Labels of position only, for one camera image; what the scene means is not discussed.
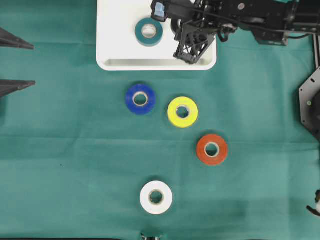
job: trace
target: tape roll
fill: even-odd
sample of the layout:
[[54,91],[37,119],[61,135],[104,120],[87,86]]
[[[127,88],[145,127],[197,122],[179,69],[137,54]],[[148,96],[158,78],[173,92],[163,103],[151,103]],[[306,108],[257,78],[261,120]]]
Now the tape roll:
[[[158,203],[154,203],[151,194],[159,192],[162,199]],[[172,204],[173,194],[170,187],[162,181],[151,181],[144,185],[140,192],[140,203],[145,211],[153,215],[165,213]]]
[[[146,102],[144,104],[138,105],[135,102],[135,98],[138,95],[144,95]],[[125,94],[125,104],[128,109],[137,115],[144,115],[149,113],[156,104],[156,94],[155,92],[145,84],[136,84],[129,88]]]
[[[183,107],[188,111],[187,117],[178,116],[178,108]],[[174,99],[168,107],[169,121],[177,128],[188,128],[194,124],[198,118],[198,107],[196,103],[185,96],[180,96]]]
[[[213,144],[216,147],[216,154],[209,155],[206,151],[208,145]],[[228,145],[219,135],[208,134],[202,137],[196,145],[196,155],[204,164],[216,166],[221,164],[228,155]]]
[[152,18],[144,18],[135,26],[135,36],[140,44],[146,47],[157,45],[164,34],[160,22]]

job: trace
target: cable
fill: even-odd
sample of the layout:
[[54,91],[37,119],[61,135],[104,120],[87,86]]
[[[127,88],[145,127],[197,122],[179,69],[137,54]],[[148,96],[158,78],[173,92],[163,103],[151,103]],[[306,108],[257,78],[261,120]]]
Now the cable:
[[216,17],[216,18],[219,18],[219,19],[223,19],[223,20],[229,21],[229,22],[234,23],[234,24],[241,24],[241,25],[249,27],[251,29],[259,29],[259,30],[263,30],[263,31],[266,31],[266,32],[274,32],[274,33],[292,33],[292,34],[308,34],[308,35],[314,35],[315,34],[314,32],[306,32],[306,31],[290,31],[290,30],[269,29],[269,28],[266,28],[266,27],[263,27],[263,26],[256,26],[256,25],[247,24],[247,23],[244,23],[242,21],[234,20],[234,19],[226,17],[226,16],[221,16],[221,15],[218,15],[218,14],[205,12],[203,10],[194,9],[193,7],[184,6],[184,5],[179,4],[179,3],[163,1],[163,4],[165,4],[165,3],[169,3],[169,4],[174,5],[174,6],[183,7],[185,9],[189,9],[189,10],[191,10],[193,12],[202,13],[204,15],[209,15],[209,16],[213,16],[213,17]]
[[306,37],[309,37],[310,34],[304,34],[304,35],[301,35],[301,36],[288,36],[288,39],[304,39]]

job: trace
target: white object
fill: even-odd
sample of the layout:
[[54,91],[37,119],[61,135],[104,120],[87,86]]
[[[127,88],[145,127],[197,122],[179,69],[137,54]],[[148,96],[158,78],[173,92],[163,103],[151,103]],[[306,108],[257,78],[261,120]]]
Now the white object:
[[97,0],[96,61],[106,71],[209,70],[217,61],[216,41],[197,64],[175,59],[178,42],[171,20],[162,22],[162,40],[153,47],[136,38],[137,23],[151,16],[152,0]]
[[315,209],[317,210],[318,213],[320,213],[320,201],[316,203]]
[[[151,194],[160,192],[162,199],[159,203],[151,201]],[[147,183],[140,192],[140,203],[144,210],[150,214],[159,215],[165,213],[172,204],[173,195],[170,187],[162,181]]]

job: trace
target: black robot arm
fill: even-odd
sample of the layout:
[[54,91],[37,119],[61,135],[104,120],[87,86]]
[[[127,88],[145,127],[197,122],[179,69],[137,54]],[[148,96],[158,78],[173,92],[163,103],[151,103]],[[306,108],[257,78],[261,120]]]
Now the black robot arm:
[[226,42],[238,28],[251,31],[263,45],[286,46],[291,33],[320,35],[320,1],[300,0],[153,0],[151,17],[172,19],[174,57],[196,64],[217,35]]

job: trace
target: orange tape roll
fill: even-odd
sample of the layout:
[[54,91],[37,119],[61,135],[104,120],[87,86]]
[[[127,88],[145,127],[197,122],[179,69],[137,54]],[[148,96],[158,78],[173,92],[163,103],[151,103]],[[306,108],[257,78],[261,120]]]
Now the orange tape roll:
[[[214,154],[208,154],[206,148],[214,145],[216,151]],[[228,145],[219,135],[208,134],[202,137],[196,145],[196,155],[204,164],[216,166],[221,164],[228,155]]]

